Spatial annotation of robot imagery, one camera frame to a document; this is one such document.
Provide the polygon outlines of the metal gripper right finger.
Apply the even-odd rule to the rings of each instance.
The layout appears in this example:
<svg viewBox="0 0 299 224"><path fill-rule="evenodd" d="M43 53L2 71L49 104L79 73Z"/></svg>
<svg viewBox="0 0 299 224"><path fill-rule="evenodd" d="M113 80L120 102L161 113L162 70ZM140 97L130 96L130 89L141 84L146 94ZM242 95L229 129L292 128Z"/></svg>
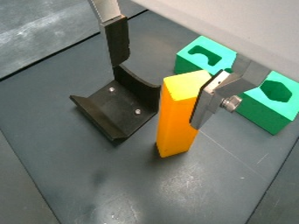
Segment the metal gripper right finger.
<svg viewBox="0 0 299 224"><path fill-rule="evenodd" d="M265 66L238 54L232 64L232 73L218 70L200 88L190 112L190 126L198 130L218 108L232 112L241 103L238 94L256 88L269 72Z"/></svg>

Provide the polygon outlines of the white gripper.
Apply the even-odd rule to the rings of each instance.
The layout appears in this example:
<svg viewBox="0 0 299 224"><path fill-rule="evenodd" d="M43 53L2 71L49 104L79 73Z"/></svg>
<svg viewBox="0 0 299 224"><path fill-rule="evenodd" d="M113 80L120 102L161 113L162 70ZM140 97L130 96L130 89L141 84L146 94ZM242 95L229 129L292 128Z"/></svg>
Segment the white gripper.
<svg viewBox="0 0 299 224"><path fill-rule="evenodd" d="M299 81L299 0L132 0Z"/></svg>

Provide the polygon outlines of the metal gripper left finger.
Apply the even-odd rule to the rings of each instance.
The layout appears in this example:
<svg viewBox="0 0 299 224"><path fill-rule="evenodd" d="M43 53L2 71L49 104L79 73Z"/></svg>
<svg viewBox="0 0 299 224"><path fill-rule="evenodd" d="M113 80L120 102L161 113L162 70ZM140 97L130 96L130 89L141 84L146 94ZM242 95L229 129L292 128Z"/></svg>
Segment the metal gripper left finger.
<svg viewBox="0 0 299 224"><path fill-rule="evenodd" d="M106 38L106 49L112 67L129 57L126 17L121 14L117 0L87 0Z"/></svg>

